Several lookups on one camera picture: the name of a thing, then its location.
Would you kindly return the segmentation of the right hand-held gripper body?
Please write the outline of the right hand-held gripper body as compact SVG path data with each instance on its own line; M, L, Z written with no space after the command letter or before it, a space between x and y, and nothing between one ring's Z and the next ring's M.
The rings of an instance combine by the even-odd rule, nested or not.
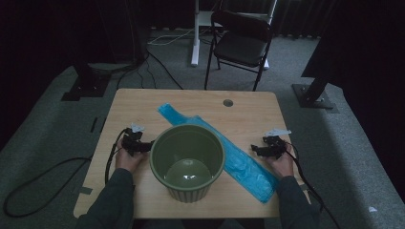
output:
M289 135L290 130L272 129L265 133L264 143L270 148L269 155L279 158L287 149L287 143L281 138L281 135Z

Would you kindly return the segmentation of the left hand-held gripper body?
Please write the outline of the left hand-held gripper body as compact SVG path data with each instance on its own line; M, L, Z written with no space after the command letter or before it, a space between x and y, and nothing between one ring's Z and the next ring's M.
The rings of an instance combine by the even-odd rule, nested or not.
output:
M122 147L132 156L134 153L141 153L144 151L142 142L142 126L131 124L129 128L124 130L124 136L122 139Z

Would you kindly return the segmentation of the blue plastic trash bag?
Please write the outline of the blue plastic trash bag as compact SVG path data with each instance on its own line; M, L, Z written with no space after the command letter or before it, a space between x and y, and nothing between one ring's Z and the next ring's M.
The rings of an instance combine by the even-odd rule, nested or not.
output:
M260 202L271 199L278 185L277 178L213 126L198 115L179 113L170 103L160 105L158 112L173 126L196 124L212 131L224 146L224 170Z

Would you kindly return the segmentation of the green ribbed trash bin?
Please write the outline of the green ribbed trash bin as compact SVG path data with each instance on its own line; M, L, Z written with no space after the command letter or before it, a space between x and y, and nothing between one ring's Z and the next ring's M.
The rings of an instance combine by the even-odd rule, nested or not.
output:
M159 135L150 153L155 178L183 203L203 199L224 169L221 140L200 125L173 126Z

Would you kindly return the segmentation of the person's left hand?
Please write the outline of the person's left hand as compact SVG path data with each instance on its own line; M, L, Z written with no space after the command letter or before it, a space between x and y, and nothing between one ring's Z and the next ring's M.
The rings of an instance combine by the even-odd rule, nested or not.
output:
M134 153L132 156L122 147L122 141L117 144L116 162L117 169L124 169L133 174L141 162L147 157L146 153Z

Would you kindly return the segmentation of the person's right hand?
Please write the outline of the person's right hand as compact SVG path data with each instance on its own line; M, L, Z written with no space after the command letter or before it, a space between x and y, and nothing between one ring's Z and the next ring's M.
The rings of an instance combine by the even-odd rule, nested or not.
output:
M286 151L279 157L268 157L266 162L278 178L293 177L293 158L289 154L291 147L288 145Z

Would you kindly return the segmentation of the black stand with bolted base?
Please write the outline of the black stand with bolted base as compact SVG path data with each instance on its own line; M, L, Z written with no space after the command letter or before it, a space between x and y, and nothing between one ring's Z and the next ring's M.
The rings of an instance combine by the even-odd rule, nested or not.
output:
M333 110L335 105L325 93L328 81L315 78L311 84L292 84L291 87L302 108Z

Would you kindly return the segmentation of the black stand with square base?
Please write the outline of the black stand with square base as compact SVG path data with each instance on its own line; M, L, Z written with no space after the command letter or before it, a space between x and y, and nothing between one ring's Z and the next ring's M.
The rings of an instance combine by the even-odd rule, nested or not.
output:
M87 63L74 65L77 78L72 88L63 94L62 101L78 101L82 97L103 97L111 75L92 69Z

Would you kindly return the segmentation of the black folding chair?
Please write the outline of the black folding chair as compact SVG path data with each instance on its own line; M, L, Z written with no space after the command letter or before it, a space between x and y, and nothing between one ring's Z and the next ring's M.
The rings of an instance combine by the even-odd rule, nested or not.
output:
M273 32L269 23L261 18L216 10L210 16L212 40L210 43L204 88L207 89L212 58L217 67L222 64L256 73L252 91L262 78Z

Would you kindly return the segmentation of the dark curtain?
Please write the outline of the dark curtain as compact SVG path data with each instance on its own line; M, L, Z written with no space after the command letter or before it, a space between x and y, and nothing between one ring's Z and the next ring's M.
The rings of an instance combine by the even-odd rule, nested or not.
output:
M272 27L277 35L320 35L325 0L199 0L200 10L224 10L267 14L276 2ZM139 0L150 26L156 29L191 29L194 26L195 0Z

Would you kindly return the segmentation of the white desk frame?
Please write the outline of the white desk frame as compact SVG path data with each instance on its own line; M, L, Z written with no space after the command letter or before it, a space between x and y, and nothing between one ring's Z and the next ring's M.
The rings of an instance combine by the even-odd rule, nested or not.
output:
M193 35L193 48L191 54L191 66L197 67L199 65L199 57L200 57L200 26L208 27L210 24L210 16L214 12L215 9L221 9L223 7L223 0L217 0L214 4L214 7L211 10L203 10L200 11L200 0L193 0L195 3L194 9L194 35ZM274 12L277 7L277 3L279 0L269 0L270 5L266 13L259 13L259 12L244 12L242 11L243 15L249 15L257 18L264 19L268 22L269 25L272 24L272 20L274 18Z

